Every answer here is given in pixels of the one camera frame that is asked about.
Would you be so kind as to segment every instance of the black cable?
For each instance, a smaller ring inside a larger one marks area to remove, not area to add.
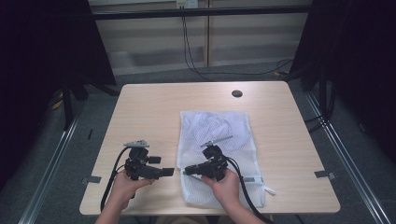
[[[230,157],[225,157],[225,159],[227,160],[227,162],[229,162],[233,168],[235,169],[235,171],[238,173],[239,176],[239,180],[241,182],[241,187],[242,187],[242,191],[244,192],[245,198],[247,200],[247,203],[249,205],[249,207],[251,208],[251,210],[253,211],[254,215],[256,217],[258,217],[261,221],[265,222],[265,223],[269,223],[269,224],[274,224],[274,221],[270,220],[269,218],[263,216],[254,206],[253,202],[250,200],[250,197],[248,196],[248,191],[247,191],[247,187],[245,186],[245,181],[244,181],[244,177],[242,177],[241,175],[241,171],[239,170],[239,166],[238,163],[230,158]]]
[[[300,221],[301,224],[304,224],[303,220],[301,219],[301,217],[299,215],[295,215],[297,217],[297,219]]]
[[[308,123],[308,122],[311,122],[311,121],[313,121],[315,119],[320,119],[320,123],[318,123],[317,125],[315,125],[314,127],[312,127],[309,130],[310,133],[314,132],[315,130],[319,129],[322,125],[327,124],[329,122],[330,118],[332,117],[332,112],[334,111],[335,94],[336,94],[335,87],[332,84],[332,93],[331,93],[331,96],[330,96],[330,102],[329,102],[329,104],[327,106],[327,109],[326,109],[326,117],[324,117],[322,115],[319,115],[319,116],[317,116],[315,118],[307,119],[307,120],[304,121],[305,123]]]
[[[198,71],[198,69],[195,67],[195,64],[193,62],[192,56],[191,56],[191,49],[190,49],[190,41],[189,41],[189,37],[187,34],[187,23],[186,23],[186,18],[182,17],[182,21],[183,21],[183,35],[184,35],[184,60],[187,64],[187,66],[189,67],[189,69],[193,72],[198,74],[201,78],[208,80],[208,81],[214,81],[212,79],[203,77],[203,75],[241,75],[241,76],[259,76],[259,75],[265,75],[265,74],[269,74],[269,73],[273,73],[276,71],[279,71],[279,68],[284,67],[285,65],[287,65],[288,63],[291,63],[293,61],[293,59],[283,59],[280,60],[276,63],[276,68],[266,71],[266,72],[261,72],[261,73],[230,73],[230,72],[200,72]],[[188,63],[187,60],[187,51],[190,54],[190,59],[191,59],[191,64],[192,67],[190,67],[190,64]]]
[[[142,222],[140,221],[140,219],[138,217],[134,217],[134,220],[137,222],[137,224],[142,224]]]
[[[103,194],[102,201],[101,201],[101,203],[100,203],[100,210],[101,210],[101,211],[102,211],[103,208],[105,207],[107,195],[108,195],[108,193],[110,192],[111,186],[113,185],[114,177],[116,177],[116,174],[118,173],[118,172],[117,172],[117,170],[118,170],[118,169],[117,169],[117,165],[119,164],[119,161],[120,161],[120,158],[121,158],[122,154],[123,154],[124,151],[125,151],[126,149],[128,149],[128,148],[129,148],[129,147],[125,147],[125,148],[122,150],[122,152],[120,153],[120,155],[117,157],[116,163],[114,164],[113,171],[111,172],[110,178],[108,179],[108,183],[107,183],[107,187],[106,187],[105,193]]]

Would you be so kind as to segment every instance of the mesh bag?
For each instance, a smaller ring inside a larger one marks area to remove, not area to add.
[[[197,175],[183,175],[184,168],[202,163],[206,158],[201,147],[208,141],[232,136],[218,142],[222,153],[233,158],[239,165],[247,186],[247,192],[256,207],[263,207],[265,188],[262,174],[257,163],[256,147],[248,125],[248,113],[236,111],[207,112],[182,111],[181,132],[177,150],[177,168],[181,173],[181,187],[187,203],[221,208],[213,195],[212,189],[201,181]],[[240,201],[246,207],[248,203],[239,190]]]

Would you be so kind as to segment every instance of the wooden table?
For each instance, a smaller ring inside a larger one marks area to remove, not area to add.
[[[240,90],[242,97],[232,96]],[[123,144],[144,139],[149,156],[163,158],[159,168],[177,167],[180,111],[245,111],[257,148],[267,193],[267,214],[335,213],[340,204],[328,178],[316,178],[324,170],[304,125],[289,86],[281,81],[132,84],[123,87],[107,129],[92,175],[80,205],[84,215],[100,214],[100,202],[114,162]],[[125,152],[120,165],[125,163]],[[139,189],[123,214],[219,215],[223,210],[196,207],[184,202],[180,171]]]

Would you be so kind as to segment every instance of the forearm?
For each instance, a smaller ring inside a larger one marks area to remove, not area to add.
[[[120,203],[109,199],[95,224],[116,224],[119,222],[121,211]]]
[[[249,223],[249,224],[262,224],[259,218],[257,218],[250,210],[246,209],[241,203],[233,205],[223,206],[228,216],[236,223]]]

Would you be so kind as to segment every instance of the person's right hand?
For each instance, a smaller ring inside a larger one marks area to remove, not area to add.
[[[201,179],[213,189],[216,199],[224,206],[239,205],[239,177],[230,169],[225,170],[225,176],[217,182],[205,175]]]

